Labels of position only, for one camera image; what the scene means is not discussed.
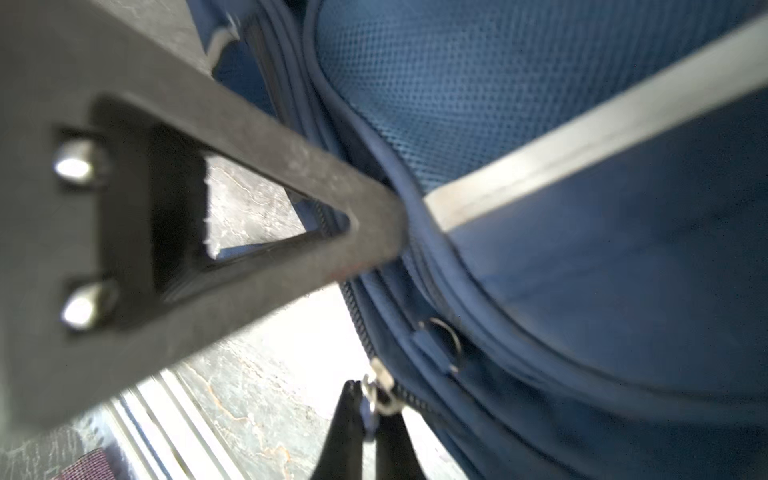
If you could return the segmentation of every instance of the blue mesh fabric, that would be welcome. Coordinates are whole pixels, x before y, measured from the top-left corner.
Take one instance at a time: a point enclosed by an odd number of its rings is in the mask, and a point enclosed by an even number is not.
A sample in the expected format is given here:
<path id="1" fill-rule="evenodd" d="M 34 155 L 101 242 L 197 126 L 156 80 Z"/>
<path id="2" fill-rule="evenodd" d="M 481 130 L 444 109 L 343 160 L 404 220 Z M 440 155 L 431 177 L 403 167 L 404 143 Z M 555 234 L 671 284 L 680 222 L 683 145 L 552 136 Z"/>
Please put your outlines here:
<path id="1" fill-rule="evenodd" d="M 331 85 L 427 193 L 728 31 L 745 0 L 324 0 Z"/>

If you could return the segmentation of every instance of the blue backpack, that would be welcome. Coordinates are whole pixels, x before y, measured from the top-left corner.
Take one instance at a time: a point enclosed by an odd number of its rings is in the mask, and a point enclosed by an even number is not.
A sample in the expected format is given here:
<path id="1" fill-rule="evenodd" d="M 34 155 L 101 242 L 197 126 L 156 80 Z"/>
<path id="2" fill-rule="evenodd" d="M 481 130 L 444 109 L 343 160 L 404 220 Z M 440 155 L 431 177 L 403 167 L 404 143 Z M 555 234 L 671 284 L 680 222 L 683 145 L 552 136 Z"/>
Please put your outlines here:
<path id="1" fill-rule="evenodd" d="M 341 290 L 469 478 L 768 476 L 762 2 L 188 3 L 219 82 L 401 197 Z"/>

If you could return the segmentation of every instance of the zipper teeth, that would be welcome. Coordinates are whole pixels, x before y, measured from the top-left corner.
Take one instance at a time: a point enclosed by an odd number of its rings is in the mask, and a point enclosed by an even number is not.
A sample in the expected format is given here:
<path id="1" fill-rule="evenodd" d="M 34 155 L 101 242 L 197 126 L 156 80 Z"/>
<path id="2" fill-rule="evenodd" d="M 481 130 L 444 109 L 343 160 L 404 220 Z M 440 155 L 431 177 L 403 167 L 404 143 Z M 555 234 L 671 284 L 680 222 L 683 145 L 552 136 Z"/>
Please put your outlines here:
<path id="1" fill-rule="evenodd" d="M 328 228 L 328 223 L 326 222 L 325 212 L 323 212 L 323 209 L 318 201 L 312 200 L 312 205 L 314 207 L 315 213 L 317 214 L 317 217 L 320 220 L 320 231 L 323 233 L 323 235 L 330 236 L 331 231 Z M 373 343 L 371 342 L 371 337 L 368 335 L 366 325 L 362 321 L 362 314 L 360 313 L 360 308 L 357 306 L 357 301 L 355 300 L 355 295 L 352 292 L 352 287 L 349 285 L 349 282 L 341 282 L 339 286 L 341 287 L 341 294 L 344 298 L 344 303 L 346 303 L 346 307 L 349 310 L 349 316 L 352 317 L 352 323 L 355 326 L 357 336 L 360 338 L 360 343 L 362 343 L 362 348 L 366 351 L 368 359 L 372 359 L 374 356 L 376 356 L 376 350 L 373 348 Z M 392 387 L 392 393 L 400 398 L 403 402 L 405 402 L 408 406 L 416 409 L 419 412 L 432 412 L 432 409 L 429 408 L 426 402 L 413 395 L 410 391 L 406 390 L 406 388 L 400 385 L 397 381 L 395 381 L 395 385 Z"/>

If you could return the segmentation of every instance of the metal bolt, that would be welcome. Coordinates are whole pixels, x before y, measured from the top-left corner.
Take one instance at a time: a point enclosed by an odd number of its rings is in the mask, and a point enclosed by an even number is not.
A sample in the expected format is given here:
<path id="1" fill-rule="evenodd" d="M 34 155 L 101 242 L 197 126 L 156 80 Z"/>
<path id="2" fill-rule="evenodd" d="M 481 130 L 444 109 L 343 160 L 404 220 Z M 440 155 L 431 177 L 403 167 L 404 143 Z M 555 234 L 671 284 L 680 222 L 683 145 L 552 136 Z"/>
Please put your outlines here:
<path id="1" fill-rule="evenodd" d="M 61 321 L 73 330 L 90 330 L 111 310 L 116 299 L 113 280 L 87 283 L 69 296 L 61 311 Z"/>
<path id="2" fill-rule="evenodd" d="M 92 187 L 99 175 L 100 150 L 90 138 L 68 140 L 56 151 L 53 169 L 68 184 Z"/>

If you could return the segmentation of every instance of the floor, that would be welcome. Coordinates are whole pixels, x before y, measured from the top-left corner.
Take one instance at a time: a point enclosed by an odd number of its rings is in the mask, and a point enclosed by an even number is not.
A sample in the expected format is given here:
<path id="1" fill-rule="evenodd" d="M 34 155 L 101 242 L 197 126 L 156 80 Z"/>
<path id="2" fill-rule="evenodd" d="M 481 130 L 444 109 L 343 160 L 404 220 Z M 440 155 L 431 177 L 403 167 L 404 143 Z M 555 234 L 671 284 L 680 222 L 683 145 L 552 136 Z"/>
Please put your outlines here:
<path id="1" fill-rule="evenodd" d="M 97 0 L 199 70 L 207 71 L 184 0 Z M 223 158 L 209 159 L 209 250 L 292 237 L 303 228 L 283 189 Z M 271 313 L 174 367 L 252 479 L 308 478 L 343 383 L 367 358 L 336 285 Z M 404 413 L 432 480 L 464 478 L 421 418 Z M 37 441 L 0 445 L 0 478 L 45 480 L 88 448 L 66 425 Z M 365 477 L 373 478 L 373 447 Z"/>

